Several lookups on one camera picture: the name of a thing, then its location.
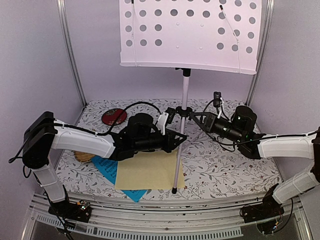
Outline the yellow sheet music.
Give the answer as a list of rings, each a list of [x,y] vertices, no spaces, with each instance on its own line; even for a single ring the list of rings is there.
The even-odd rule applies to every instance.
[[[116,190],[169,190],[174,186],[178,151],[139,152],[119,161]]]

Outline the blue paper sheet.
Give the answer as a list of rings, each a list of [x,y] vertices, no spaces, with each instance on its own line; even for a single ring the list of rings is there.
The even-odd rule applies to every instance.
[[[118,162],[102,158],[100,156],[94,156],[91,158],[91,162],[99,170],[99,172],[113,185],[116,184]],[[139,202],[147,190],[121,190],[127,197],[134,202]]]

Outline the silver tripod music stand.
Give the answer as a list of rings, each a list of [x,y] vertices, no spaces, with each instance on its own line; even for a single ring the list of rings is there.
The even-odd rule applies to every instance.
[[[259,0],[122,0],[119,15],[123,67],[181,71],[181,134],[192,70],[257,72]]]

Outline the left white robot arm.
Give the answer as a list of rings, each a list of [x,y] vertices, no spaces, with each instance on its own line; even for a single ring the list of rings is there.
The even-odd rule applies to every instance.
[[[151,115],[138,113],[119,133],[101,133],[66,124],[46,111],[24,133],[22,162],[34,172],[55,209],[70,217],[74,205],[49,161],[50,150],[77,151],[112,161],[131,159],[138,152],[171,153],[187,139],[185,134],[167,128],[171,119],[167,112],[157,122]]]

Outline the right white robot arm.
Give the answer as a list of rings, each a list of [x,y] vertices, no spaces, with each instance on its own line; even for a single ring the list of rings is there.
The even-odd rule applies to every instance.
[[[278,205],[320,184],[320,132],[270,135],[255,133],[257,115],[245,105],[237,106],[230,120],[212,112],[191,112],[190,119],[207,134],[216,134],[232,142],[248,159],[285,157],[304,158],[314,162],[288,180],[270,188],[263,197],[258,213],[269,218]]]

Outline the floral table mat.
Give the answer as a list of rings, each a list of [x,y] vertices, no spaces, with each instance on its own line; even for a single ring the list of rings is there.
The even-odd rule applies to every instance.
[[[158,116],[158,110],[175,108],[179,99],[139,99],[91,101],[78,122],[85,129],[104,132],[103,111],[119,107],[129,115],[143,112]],[[273,159],[249,159],[230,146],[220,147],[193,122],[185,124],[187,140],[182,145],[180,174],[184,184],[176,194],[170,188],[147,189],[142,199],[147,201],[199,200],[265,193],[281,182]],[[109,198],[125,198],[93,163],[81,163],[72,151],[65,150],[54,161],[56,173],[66,189],[73,193]]]

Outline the red floral plate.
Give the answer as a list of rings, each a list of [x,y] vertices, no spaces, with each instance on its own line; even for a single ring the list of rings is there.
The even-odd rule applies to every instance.
[[[127,112],[121,108],[112,108],[107,110],[101,117],[103,124],[107,126],[112,126],[122,124],[127,118]]]

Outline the woven bamboo tray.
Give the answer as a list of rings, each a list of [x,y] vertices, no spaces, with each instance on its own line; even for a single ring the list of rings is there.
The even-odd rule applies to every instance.
[[[80,152],[80,151],[73,151],[75,159],[80,163],[89,163],[92,161],[92,158],[95,157],[94,154]]]

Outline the front aluminium rail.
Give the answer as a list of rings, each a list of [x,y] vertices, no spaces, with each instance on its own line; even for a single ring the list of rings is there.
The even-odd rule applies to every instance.
[[[313,240],[299,198],[287,201],[277,232],[264,234],[275,217],[245,222],[240,210],[261,194],[196,200],[141,200],[70,193],[71,202],[90,202],[87,223],[72,222],[73,240]]]

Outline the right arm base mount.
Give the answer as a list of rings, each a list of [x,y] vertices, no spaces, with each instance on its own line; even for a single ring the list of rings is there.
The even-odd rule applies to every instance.
[[[256,224],[257,230],[262,235],[274,235],[284,229],[291,220],[294,208],[294,201],[292,198],[290,199],[290,202],[290,213],[285,223],[283,223],[285,213],[283,205],[281,203],[277,203],[276,201],[272,201],[269,197],[267,197],[267,200],[262,201],[261,203],[256,205],[244,205],[239,210],[239,215],[245,223],[274,218],[274,220],[270,222],[262,222]]]

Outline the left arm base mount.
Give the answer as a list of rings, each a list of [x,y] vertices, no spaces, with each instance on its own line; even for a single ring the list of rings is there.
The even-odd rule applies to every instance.
[[[63,201],[52,202],[48,199],[48,202],[50,204],[48,212],[52,215],[83,223],[88,223],[90,220],[92,208],[88,201],[81,199],[76,203],[72,203],[69,201],[69,197],[66,196]]]

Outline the right aluminium frame post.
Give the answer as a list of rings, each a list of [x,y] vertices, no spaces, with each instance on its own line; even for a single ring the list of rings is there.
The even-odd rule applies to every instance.
[[[246,97],[245,104],[250,107],[253,103],[254,95],[258,86],[259,77],[262,71],[262,65],[264,61],[264,56],[267,47],[267,41],[270,34],[270,29],[273,20],[275,1],[274,0],[263,0],[262,1],[262,10],[263,14],[261,17],[261,28],[260,28],[260,40],[259,40],[259,49],[257,52],[257,66],[256,74],[252,77],[249,91]]]

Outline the aluminium frame post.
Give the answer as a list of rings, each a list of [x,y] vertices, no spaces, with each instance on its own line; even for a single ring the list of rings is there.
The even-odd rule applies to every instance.
[[[70,29],[68,25],[68,17],[67,17],[67,11],[66,11],[66,5],[64,0],[57,0],[57,10],[58,10],[58,16],[59,16],[59,21],[61,25],[61,30],[62,30],[62,35],[66,47],[66,52],[67,52],[67,57],[68,57],[68,62],[70,65],[72,77],[74,80],[75,88],[78,93],[80,102],[82,107],[87,106],[87,99],[85,96],[85,91],[80,79],[79,71],[78,71],[78,66],[76,63],[76,58],[74,55],[74,50],[72,46],[72,39],[71,39],[71,34],[70,34]]]
[[[262,65],[264,61],[264,56],[267,47],[267,41],[270,34],[270,29],[273,20],[275,1],[274,0],[263,0],[262,1],[262,10],[263,14],[261,17],[261,28],[260,28],[260,40],[259,40],[259,49],[257,52],[257,66],[256,74],[252,77],[249,91],[246,97],[245,104],[250,107],[253,103],[254,95],[258,86],[259,77],[262,71]]]

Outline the left aluminium frame post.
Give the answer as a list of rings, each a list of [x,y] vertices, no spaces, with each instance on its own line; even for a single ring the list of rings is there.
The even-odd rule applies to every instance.
[[[75,88],[78,93],[80,102],[82,107],[87,106],[87,99],[85,96],[85,91],[80,79],[79,71],[78,71],[78,66],[76,63],[76,58],[74,55],[74,50],[72,46],[72,39],[71,39],[71,34],[70,34],[70,29],[68,25],[68,17],[67,17],[67,11],[66,11],[66,5],[64,0],[57,0],[57,10],[58,10],[58,16],[59,16],[59,21],[61,25],[61,30],[62,30],[62,35],[66,47],[66,52],[67,52],[67,57],[68,57],[68,62],[70,65],[72,77],[74,80]]]

